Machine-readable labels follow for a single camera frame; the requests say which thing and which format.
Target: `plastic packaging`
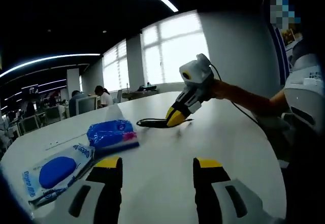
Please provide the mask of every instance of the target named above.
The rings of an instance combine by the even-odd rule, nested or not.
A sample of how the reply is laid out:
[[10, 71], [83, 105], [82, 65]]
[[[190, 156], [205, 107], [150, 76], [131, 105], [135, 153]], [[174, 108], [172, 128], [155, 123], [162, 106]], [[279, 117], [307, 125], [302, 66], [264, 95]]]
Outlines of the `plastic packaging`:
[[122, 150], [139, 146], [137, 133], [127, 120], [113, 120], [91, 125], [87, 136], [96, 151]]
[[91, 146], [77, 144], [24, 171], [22, 177], [28, 201], [40, 205], [64, 192], [93, 159], [94, 151]]

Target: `white wall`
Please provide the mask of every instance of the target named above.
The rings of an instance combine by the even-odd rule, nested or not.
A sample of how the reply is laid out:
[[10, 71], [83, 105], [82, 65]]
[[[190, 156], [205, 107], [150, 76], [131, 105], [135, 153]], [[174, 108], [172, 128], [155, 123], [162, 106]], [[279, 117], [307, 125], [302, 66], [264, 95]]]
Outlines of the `white wall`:
[[145, 84], [140, 34], [126, 41], [126, 49], [129, 87], [134, 91]]
[[79, 84], [79, 68], [67, 70], [67, 85], [69, 98], [74, 90], [80, 90]]
[[63, 100], [69, 101], [69, 92], [67, 88], [61, 89], [61, 101]]
[[82, 87], [85, 94], [95, 94], [97, 85], [104, 86], [102, 59], [90, 66], [82, 75]]
[[211, 62], [223, 81], [269, 98], [280, 90], [275, 47], [261, 16], [199, 15]]

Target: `white table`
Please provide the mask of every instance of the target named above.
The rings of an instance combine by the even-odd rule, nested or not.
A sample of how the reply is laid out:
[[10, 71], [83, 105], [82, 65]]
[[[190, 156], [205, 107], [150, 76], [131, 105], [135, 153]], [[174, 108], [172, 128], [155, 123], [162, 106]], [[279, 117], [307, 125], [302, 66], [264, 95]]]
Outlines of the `white table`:
[[[118, 106], [124, 117], [135, 124], [143, 118], [164, 118], [178, 94], [162, 93]], [[48, 125], [13, 143], [1, 166], [25, 208], [28, 206], [21, 173], [70, 145], [88, 144], [86, 135], [75, 137], [86, 133], [91, 124], [104, 121], [110, 109], [102, 108]], [[232, 179], [240, 179], [259, 195], [268, 213], [284, 217], [284, 183], [264, 132], [226, 100], [204, 102], [191, 118], [192, 123], [171, 129], [136, 126], [141, 146], [117, 154], [123, 158], [119, 224], [198, 223], [192, 179], [192, 161], [197, 156], [221, 162]], [[55, 141], [68, 139], [72, 140], [46, 150]], [[53, 205], [33, 211], [34, 216], [46, 215]]]

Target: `blue lid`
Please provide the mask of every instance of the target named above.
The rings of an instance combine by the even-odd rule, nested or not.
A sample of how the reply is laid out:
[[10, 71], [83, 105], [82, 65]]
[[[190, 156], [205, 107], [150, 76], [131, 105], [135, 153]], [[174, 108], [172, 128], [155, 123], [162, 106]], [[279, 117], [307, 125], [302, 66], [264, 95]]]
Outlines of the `blue lid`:
[[41, 168], [40, 185], [47, 189], [53, 188], [73, 173], [76, 167], [77, 164], [72, 158], [60, 156], [52, 159]]

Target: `ceiling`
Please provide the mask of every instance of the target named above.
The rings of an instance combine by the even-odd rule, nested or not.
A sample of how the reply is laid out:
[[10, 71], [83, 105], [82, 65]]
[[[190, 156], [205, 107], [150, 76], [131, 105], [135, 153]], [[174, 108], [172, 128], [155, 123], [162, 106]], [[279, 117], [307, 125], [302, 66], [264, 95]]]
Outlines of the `ceiling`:
[[[119, 41], [174, 13], [160, 0], [0, 0], [0, 74], [26, 61], [64, 54], [103, 54]], [[179, 12], [198, 9], [258, 11], [262, 0], [169, 0]], [[66, 70], [47, 68], [93, 64], [99, 57], [40, 62], [0, 78], [1, 107], [22, 85], [66, 78]], [[80, 72], [86, 65], [78, 66]]]

